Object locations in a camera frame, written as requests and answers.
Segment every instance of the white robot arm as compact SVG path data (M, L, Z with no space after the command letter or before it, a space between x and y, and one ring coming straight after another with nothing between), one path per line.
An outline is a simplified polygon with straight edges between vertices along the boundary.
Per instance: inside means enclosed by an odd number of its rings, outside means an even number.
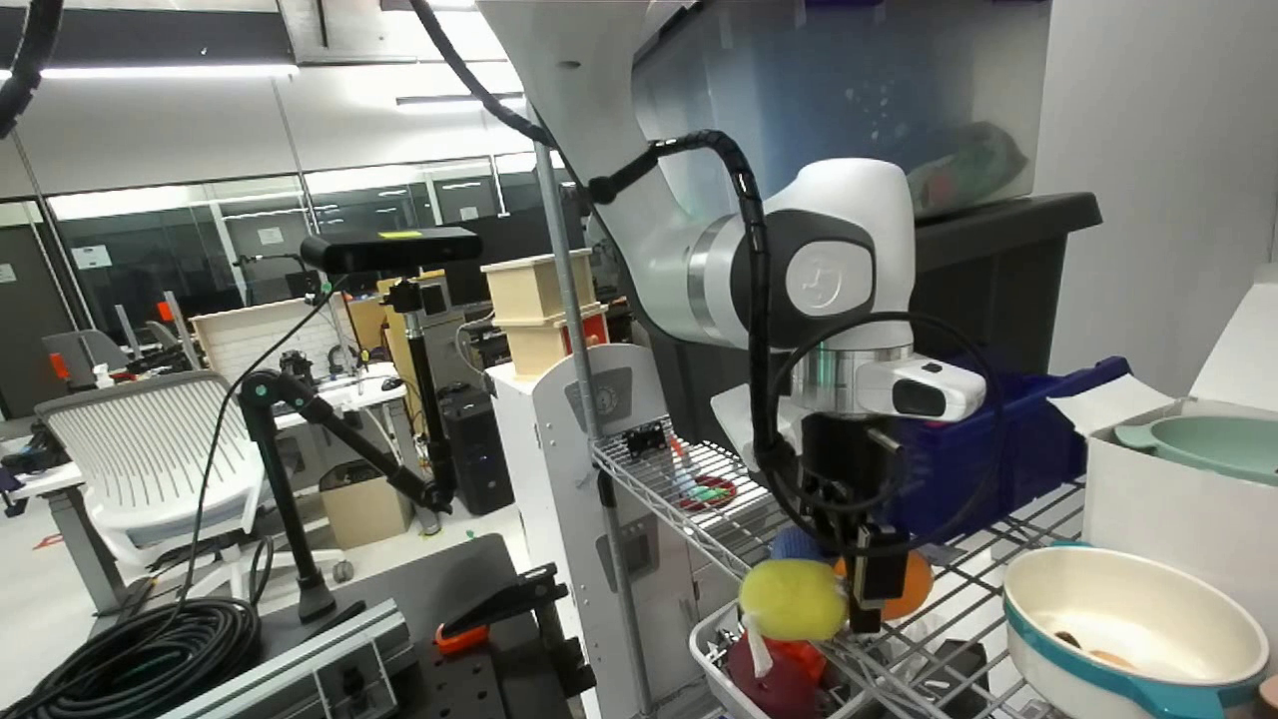
M652 148L636 115L632 64L652 35L652 0L479 0L532 107L585 181L613 175ZM636 298L678 340L747 349L750 249L738 217L692 218L664 173L598 209ZM878 159L821 159L767 200L771 344L803 349L822 329L909 313L917 293L917 212L909 175ZM964 421L982 380L910 350L909 318L831 336L834 389L794 384L791 412ZM747 445L747 393L714 401Z

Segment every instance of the shelf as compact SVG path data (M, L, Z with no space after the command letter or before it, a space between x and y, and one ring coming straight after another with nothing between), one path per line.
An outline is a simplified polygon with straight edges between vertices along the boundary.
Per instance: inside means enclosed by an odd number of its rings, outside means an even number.
M597 453L597 465L733 581L767 558L767 543L789 529L771 494L722 449L692 449L698 470L738 489L737 503L720 511L678 509L685 489L674 489L669 457L629 458L620 445L609 445ZM1078 534L1083 483L1067 483L994 529L929 547L935 589L925 610L878 634L845 634L822 646L834 669L827 679L831 715L947 719L947 703L967 696L967 703L982 706L979 715L1051 719L1055 710L1015 672L1008 653L1004 567L1027 547L1072 543ZM986 662L967 676L954 672L939 659L947 641L982 645Z

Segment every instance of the white bowl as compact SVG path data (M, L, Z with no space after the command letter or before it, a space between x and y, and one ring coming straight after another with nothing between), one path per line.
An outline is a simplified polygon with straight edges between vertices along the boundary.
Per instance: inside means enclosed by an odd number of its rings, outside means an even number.
M1027 553L1004 581L1012 659L1078 719L1251 715L1268 630L1209 585L1108 547Z

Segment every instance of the floor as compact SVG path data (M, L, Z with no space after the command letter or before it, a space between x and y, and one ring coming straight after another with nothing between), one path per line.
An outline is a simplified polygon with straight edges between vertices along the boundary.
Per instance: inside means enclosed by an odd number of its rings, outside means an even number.
M479 518L464 511L447 517L435 534L412 522L405 534L353 547L347 558L355 562L361 581L469 543L477 534L504 534L516 570L529 567L529 543L516 509ZM287 603L287 595L287 585L278 581L263 606ZM90 630L93 606L66 543L58 539L50 509L29 503L26 517L0 518L0 706L29 696L66 655L71 655L90 641Z

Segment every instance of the wire rack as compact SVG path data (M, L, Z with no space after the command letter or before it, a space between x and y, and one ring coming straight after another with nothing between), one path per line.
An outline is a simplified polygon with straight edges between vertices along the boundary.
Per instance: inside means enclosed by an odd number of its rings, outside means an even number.
M750 470L714 445L692 449L697 470L737 483L737 501L714 511L685 511L678 470L669 457L632 458L620 445L597 453L597 469L674 529L722 577L742 581L789 517L750 478ZM831 715L903 715L947 719L958 703L1000 719L1055 719L1051 703L1015 672L1004 625L1004 567L1046 543L1083 534L1083 483L1062 483L982 533L929 547L935 589L925 610L878 634L845 634L822 653L831 659ZM954 646L982 653L982 669L953 662Z

